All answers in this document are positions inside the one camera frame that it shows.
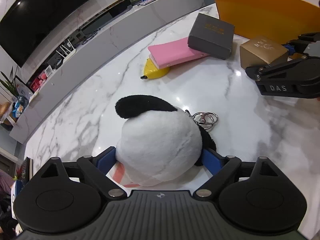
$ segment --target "stuffed animal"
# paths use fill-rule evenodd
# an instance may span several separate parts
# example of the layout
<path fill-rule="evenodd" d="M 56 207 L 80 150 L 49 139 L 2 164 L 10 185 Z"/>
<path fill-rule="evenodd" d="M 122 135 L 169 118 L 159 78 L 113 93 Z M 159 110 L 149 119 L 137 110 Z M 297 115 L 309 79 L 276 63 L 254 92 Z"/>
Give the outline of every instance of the stuffed animal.
<path fill-rule="evenodd" d="M 201 166 L 203 148 L 216 150 L 209 133 L 185 112 L 145 95 L 121 98 L 117 114 L 127 119 L 116 146 L 111 177 L 125 187 L 154 186 Z"/>

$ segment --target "pink case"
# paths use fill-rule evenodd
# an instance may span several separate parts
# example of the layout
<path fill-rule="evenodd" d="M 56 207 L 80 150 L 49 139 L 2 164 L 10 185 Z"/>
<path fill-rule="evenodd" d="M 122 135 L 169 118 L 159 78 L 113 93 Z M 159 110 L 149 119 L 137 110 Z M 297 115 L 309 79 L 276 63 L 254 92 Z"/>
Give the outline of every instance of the pink case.
<path fill-rule="evenodd" d="M 206 57 L 209 54 L 188 47 L 188 37 L 148 47 L 150 59 L 158 69 Z"/>

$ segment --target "keychain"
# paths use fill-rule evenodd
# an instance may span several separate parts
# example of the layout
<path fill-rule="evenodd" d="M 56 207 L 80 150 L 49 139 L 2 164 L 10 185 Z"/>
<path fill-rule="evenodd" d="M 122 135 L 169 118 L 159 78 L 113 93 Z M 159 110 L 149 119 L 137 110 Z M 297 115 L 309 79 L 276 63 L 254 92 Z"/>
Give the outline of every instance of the keychain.
<path fill-rule="evenodd" d="M 212 112 L 198 112 L 194 115 L 191 115 L 190 112 L 186 110 L 185 113 L 189 115 L 189 117 L 192 118 L 196 124 L 201 125 L 205 130 L 209 130 L 210 128 L 212 128 L 214 124 L 216 124 L 219 120 L 218 116 Z"/>

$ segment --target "purple fabric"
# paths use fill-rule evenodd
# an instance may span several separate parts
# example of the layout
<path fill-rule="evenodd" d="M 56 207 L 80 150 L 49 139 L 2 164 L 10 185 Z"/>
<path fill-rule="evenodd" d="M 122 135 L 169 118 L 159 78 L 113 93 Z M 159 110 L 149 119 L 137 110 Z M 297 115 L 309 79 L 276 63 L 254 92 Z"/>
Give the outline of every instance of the purple fabric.
<path fill-rule="evenodd" d="M 14 183 L 13 178 L 0 169 L 0 196 L 11 194 L 11 186 Z"/>

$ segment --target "dark gray gift box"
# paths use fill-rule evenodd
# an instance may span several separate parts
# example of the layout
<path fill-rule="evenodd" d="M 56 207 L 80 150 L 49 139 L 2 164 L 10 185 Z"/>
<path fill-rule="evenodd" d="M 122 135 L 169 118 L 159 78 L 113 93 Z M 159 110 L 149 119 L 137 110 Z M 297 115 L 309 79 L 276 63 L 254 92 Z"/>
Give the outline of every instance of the dark gray gift box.
<path fill-rule="evenodd" d="M 199 13 L 189 34 L 188 46 L 213 57 L 226 59 L 232 51 L 234 29 L 230 23 Z"/>

